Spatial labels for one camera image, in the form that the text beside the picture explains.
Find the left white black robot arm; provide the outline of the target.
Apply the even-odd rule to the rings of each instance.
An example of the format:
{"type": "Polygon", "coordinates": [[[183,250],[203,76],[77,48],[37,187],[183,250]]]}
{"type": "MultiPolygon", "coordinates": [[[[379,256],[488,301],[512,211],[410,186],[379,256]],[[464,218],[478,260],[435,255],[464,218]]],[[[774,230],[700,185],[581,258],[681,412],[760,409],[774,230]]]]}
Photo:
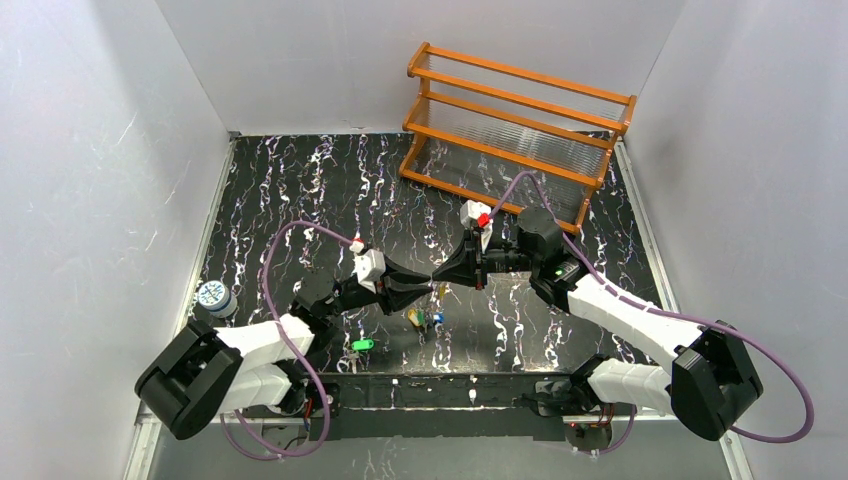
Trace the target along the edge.
{"type": "Polygon", "coordinates": [[[429,276],[369,249],[355,255],[344,280],[307,273],[277,320],[232,328],[187,323],[140,374],[134,392],[176,439],[188,439],[220,414],[282,406],[303,385],[283,365],[322,348],[342,313],[376,305],[389,315],[431,290],[429,276]]]}

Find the green tag key near edge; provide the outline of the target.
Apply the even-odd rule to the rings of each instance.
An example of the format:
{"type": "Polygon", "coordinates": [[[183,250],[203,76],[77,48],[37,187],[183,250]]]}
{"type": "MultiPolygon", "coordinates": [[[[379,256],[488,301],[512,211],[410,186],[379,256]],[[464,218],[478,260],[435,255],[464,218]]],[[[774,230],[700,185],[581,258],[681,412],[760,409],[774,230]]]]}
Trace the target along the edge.
{"type": "Polygon", "coordinates": [[[363,362],[363,358],[367,357],[368,353],[374,348],[375,342],[371,338],[363,338],[354,340],[346,352],[346,358],[349,361],[350,372],[357,374],[359,366],[363,362]]]}

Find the blue white round container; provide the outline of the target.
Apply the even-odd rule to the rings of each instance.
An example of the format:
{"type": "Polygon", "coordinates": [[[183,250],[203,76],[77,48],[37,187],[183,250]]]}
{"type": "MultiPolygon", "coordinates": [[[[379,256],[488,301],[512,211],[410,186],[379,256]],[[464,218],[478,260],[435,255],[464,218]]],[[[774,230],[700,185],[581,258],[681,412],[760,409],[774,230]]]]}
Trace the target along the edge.
{"type": "Polygon", "coordinates": [[[215,318],[227,318],[238,308],[232,290],[219,280],[203,283],[196,291],[197,303],[215,318]]]}

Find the orange two-tier rack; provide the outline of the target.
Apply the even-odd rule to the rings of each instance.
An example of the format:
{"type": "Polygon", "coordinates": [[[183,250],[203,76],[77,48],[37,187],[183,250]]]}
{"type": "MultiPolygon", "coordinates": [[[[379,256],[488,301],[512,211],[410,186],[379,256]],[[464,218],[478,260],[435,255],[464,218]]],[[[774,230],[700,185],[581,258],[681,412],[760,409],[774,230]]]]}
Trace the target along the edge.
{"type": "Polygon", "coordinates": [[[422,43],[407,64],[418,81],[402,128],[412,134],[402,177],[494,204],[497,184],[534,170],[562,228],[581,231],[638,98],[422,43]]]}

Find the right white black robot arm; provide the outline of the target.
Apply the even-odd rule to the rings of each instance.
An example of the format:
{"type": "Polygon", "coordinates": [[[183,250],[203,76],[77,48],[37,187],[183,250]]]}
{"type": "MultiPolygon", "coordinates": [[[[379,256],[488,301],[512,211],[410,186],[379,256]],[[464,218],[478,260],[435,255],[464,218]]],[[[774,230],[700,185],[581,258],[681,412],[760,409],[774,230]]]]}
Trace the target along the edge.
{"type": "Polygon", "coordinates": [[[708,328],[669,318],[592,274],[542,207],[520,212],[515,240],[494,238],[492,217],[481,202],[461,207],[462,239],[433,273],[435,281],[481,290],[491,274],[526,272],[543,302],[618,335],[652,361],[630,364],[595,355],[564,386],[547,387],[531,400],[563,413],[618,403],[648,407],[714,441],[761,397],[760,377],[744,342],[728,334],[728,324],[708,328]]]}

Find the aluminium front rail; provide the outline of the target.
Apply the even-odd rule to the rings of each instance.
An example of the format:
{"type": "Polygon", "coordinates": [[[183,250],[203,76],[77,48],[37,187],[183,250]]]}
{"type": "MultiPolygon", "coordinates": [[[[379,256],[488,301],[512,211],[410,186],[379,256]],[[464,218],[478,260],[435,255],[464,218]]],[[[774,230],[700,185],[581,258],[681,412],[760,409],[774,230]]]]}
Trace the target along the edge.
{"type": "MultiPolygon", "coordinates": [[[[660,368],[634,365],[621,373],[590,374],[323,374],[332,416],[350,410],[470,410],[528,408],[541,417],[588,414],[605,404],[631,404],[674,415],[697,435],[716,439],[744,411],[729,384],[711,374],[669,378],[660,368]]],[[[266,365],[242,374],[165,373],[155,368],[135,394],[178,438],[193,436],[218,414],[260,407],[285,416],[320,406],[319,390],[301,372],[266,365]]]]}

